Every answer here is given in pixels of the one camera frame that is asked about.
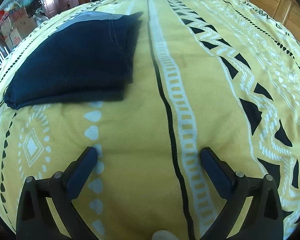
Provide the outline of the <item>right hand grey glove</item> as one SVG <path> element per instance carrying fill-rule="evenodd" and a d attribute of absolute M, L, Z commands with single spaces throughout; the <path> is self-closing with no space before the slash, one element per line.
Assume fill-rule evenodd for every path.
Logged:
<path fill-rule="evenodd" d="M 152 240 L 179 240 L 179 238 L 167 230 L 159 230 L 153 233 Z"/>

